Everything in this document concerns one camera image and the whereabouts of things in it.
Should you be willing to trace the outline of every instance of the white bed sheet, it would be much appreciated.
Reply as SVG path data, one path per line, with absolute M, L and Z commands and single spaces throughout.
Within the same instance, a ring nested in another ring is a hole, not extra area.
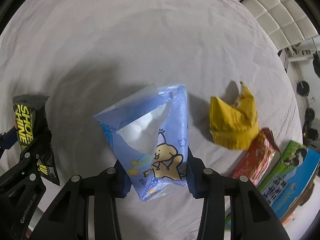
M 209 100 L 232 103 L 239 81 L 255 96 L 259 125 L 284 149 L 301 142 L 294 92 L 276 47 L 236 0 L 27 0 L 0 37 L 0 129 L 13 126 L 12 97 L 43 93 L 61 184 L 113 166 L 92 115 L 154 83 L 184 83 L 189 146 L 207 167 L 228 174 L 241 157 L 215 145 Z M 1 159 L 18 162 L 19 147 Z M 60 187 L 45 181 L 45 210 Z M 202 200 L 187 187 L 143 203 L 135 191 L 117 200 L 123 239 L 195 239 Z

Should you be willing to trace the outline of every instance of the yellow package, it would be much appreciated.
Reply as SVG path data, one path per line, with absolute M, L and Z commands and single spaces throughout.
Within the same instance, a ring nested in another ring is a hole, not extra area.
M 217 97 L 210 103 L 213 141 L 231 150 L 247 150 L 260 131 L 254 97 L 243 82 L 240 84 L 241 94 L 232 106 Z

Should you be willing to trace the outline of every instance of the silver screw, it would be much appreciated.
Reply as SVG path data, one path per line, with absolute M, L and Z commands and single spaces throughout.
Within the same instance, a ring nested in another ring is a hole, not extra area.
M 36 175 L 34 173 L 30 174 L 29 179 L 34 181 L 36 179 Z
M 108 169 L 107 169 L 107 173 L 108 173 L 108 174 L 114 174 L 115 172 L 116 172 L 116 169 L 115 169 L 115 168 L 112 168 L 112 167 L 111 167 L 111 168 L 108 168 Z
M 210 168 L 205 168 L 205 169 L 203 170 L 203 172 L 204 172 L 205 174 L 210 175 L 210 174 L 212 174 L 212 173 L 213 173 L 213 170 L 212 170 L 212 169 L 210 169 Z
M 72 182 L 77 182 L 79 180 L 80 180 L 80 176 L 79 175 L 74 175 L 74 176 L 71 177 L 71 181 Z
M 242 182 L 247 182 L 247 181 L 248 181 L 248 177 L 245 176 L 245 175 L 241 175 L 241 176 L 239 177 L 239 180 L 241 180 Z

